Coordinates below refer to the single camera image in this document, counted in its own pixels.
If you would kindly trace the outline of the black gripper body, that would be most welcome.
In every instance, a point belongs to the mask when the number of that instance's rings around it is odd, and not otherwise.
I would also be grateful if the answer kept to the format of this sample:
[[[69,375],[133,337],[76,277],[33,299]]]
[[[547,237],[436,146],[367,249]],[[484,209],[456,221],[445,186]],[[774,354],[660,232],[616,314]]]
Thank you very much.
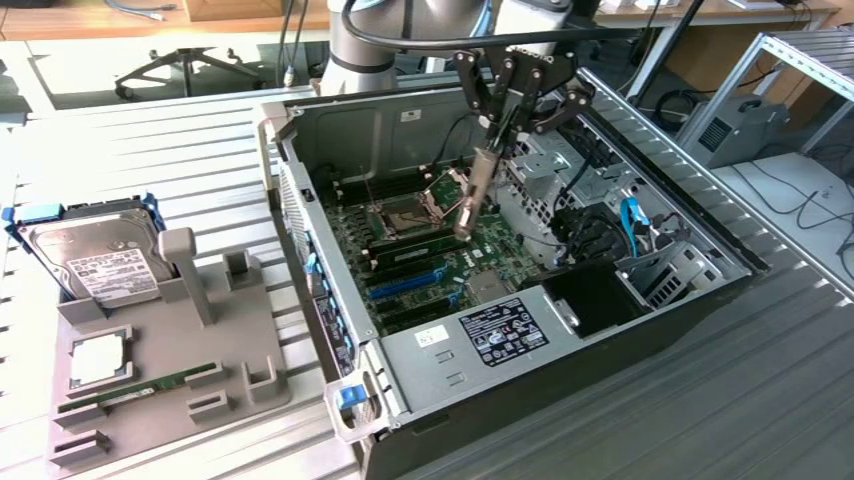
[[[521,95],[529,74],[544,72],[543,87],[551,90],[577,70],[573,49],[600,38],[592,21],[596,1],[504,1],[496,18],[496,49],[517,52],[517,70],[509,94]]]

